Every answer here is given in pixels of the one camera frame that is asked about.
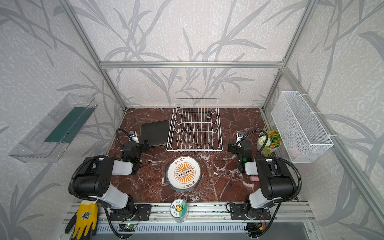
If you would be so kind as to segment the white round plate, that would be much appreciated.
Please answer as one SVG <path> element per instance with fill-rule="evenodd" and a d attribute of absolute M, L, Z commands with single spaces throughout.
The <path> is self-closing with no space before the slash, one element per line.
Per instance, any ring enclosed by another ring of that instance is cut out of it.
<path fill-rule="evenodd" d="M 201 177 L 201 165 L 190 156 L 176 158 L 166 170 L 168 185 L 178 192 L 190 191 L 198 185 Z"/>

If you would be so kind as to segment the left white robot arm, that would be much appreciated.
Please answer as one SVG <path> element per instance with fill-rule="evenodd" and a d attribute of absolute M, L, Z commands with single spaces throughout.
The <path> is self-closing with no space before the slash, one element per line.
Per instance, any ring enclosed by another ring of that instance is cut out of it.
<path fill-rule="evenodd" d="M 141 153 L 150 148 L 149 142 L 129 141 L 123 145 L 123 158 L 109 156 L 87 157 L 75 170 L 69 193 L 78 199 L 97 202 L 103 207 L 133 214 L 137 211 L 133 197 L 111 184 L 113 175 L 135 175 L 141 165 Z"/>

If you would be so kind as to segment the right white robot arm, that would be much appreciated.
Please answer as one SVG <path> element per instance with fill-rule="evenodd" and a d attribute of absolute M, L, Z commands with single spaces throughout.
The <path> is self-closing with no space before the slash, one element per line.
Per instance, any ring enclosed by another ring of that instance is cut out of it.
<path fill-rule="evenodd" d="M 300 193 L 303 185 L 300 172 L 289 161 L 275 156 L 253 159 L 252 144 L 247 140 L 238 144 L 228 143 L 228 151 L 239 158 L 239 171 L 257 177 L 260 184 L 259 189 L 244 202 L 247 215 L 290 201 Z"/>

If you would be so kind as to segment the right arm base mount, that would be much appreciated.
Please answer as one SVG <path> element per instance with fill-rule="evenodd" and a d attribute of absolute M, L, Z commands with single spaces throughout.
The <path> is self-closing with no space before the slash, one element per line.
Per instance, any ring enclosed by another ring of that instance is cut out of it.
<path fill-rule="evenodd" d="M 226 209 L 231 215 L 231 220 L 271 220 L 269 209 L 254 209 L 250 204 L 227 203 Z"/>

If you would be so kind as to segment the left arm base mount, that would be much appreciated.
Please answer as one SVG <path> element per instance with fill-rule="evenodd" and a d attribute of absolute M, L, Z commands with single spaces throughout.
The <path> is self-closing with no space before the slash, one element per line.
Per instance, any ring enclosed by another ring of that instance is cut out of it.
<path fill-rule="evenodd" d="M 131 210 L 112 209 L 109 214 L 111 221 L 148 221 L 151 214 L 151 204 L 137 204 Z"/>

